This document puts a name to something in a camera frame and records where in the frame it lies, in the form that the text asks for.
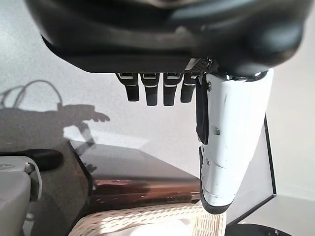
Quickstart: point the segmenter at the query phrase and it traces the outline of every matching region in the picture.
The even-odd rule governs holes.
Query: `robotic hand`
[[[138,101],[182,102],[196,87],[201,200],[229,207],[254,154],[272,67],[298,49],[312,0],[25,0],[47,47],[93,73],[116,73]]]

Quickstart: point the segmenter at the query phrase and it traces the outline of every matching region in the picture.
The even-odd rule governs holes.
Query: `white wicker basket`
[[[193,236],[224,236],[226,214],[211,215],[198,204],[171,204],[112,210],[88,215],[75,225],[69,236],[98,236],[131,227],[189,219]]]

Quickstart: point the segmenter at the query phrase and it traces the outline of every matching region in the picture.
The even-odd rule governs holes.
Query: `black frame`
[[[254,213],[256,210],[261,208],[263,205],[265,205],[267,202],[269,202],[270,200],[275,198],[276,195],[277,195],[276,181],[275,181],[275,172],[274,172],[274,165],[273,165],[273,160],[272,160],[270,138],[269,138],[269,130],[268,130],[268,124],[267,124],[267,116],[265,116],[264,127],[265,127],[266,142],[267,142],[267,149],[268,149],[269,167],[270,167],[270,175],[271,175],[273,195],[271,195],[270,197],[268,197],[267,199],[265,199],[261,203],[257,204],[256,206],[254,206],[249,211],[245,212],[243,215],[241,215],[237,219],[235,219],[235,220],[231,221],[230,223],[228,223],[227,226],[238,224],[239,222],[244,220],[246,217],[248,217],[249,215]]]

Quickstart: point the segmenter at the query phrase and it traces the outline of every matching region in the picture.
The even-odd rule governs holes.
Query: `white wall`
[[[267,118],[279,194],[315,200],[315,10],[293,59],[276,68]]]

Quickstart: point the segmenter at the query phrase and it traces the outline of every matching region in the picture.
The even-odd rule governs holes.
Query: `white robotic arm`
[[[203,121],[197,124],[201,200],[212,214],[226,211],[241,185],[259,139],[273,76],[271,69],[252,78],[207,74],[197,81],[197,122]]]

